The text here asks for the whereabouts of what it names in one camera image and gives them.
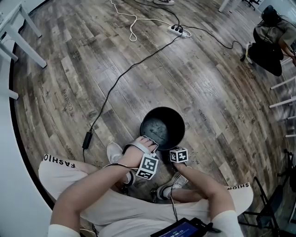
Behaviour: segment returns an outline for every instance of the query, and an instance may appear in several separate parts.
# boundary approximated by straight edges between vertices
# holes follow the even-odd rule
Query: sneaker
[[[175,173],[172,179],[168,183],[160,186],[157,189],[156,193],[157,193],[158,199],[167,200],[170,198],[172,185],[175,179],[178,177],[178,175],[180,175],[179,172]],[[175,184],[173,185],[173,189],[182,188],[187,182],[188,180],[184,176],[180,175],[180,177],[176,180]]]
[[[174,0],[154,0],[153,2],[155,4],[168,5],[168,6],[171,6],[171,5],[175,4]]]
[[[107,156],[108,156],[108,160],[109,160],[110,164],[117,163],[118,160],[120,158],[122,158],[122,156],[123,156],[122,151],[123,151],[122,148],[116,143],[110,143],[107,146]],[[126,182],[126,183],[124,182],[124,184],[126,186],[131,186],[135,183],[136,176],[132,171],[127,173],[126,177],[128,178],[128,182]]]
[[[246,59],[248,60],[248,62],[250,64],[253,64],[253,61],[251,60],[250,56],[249,56],[249,49],[252,46],[251,42],[247,43],[246,45]]]

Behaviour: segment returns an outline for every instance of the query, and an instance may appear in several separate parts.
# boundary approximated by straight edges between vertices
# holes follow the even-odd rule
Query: black bowl
[[[158,150],[171,150],[178,146],[185,135],[185,124],[175,110],[157,107],[144,118],[140,135],[147,136],[159,144]]]

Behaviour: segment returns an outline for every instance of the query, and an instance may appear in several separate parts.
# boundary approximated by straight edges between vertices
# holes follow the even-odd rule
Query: white pants
[[[55,199],[71,184],[98,170],[95,166],[45,155],[39,166],[39,179],[44,188]],[[237,215],[243,213],[253,201],[253,191],[249,183],[229,190]],[[179,219],[194,217],[205,223],[210,222],[209,203],[199,202],[176,204]],[[116,193],[109,189],[99,200],[81,213],[81,217],[96,225],[100,230],[115,221],[141,218],[175,222],[171,204],[154,204]]]

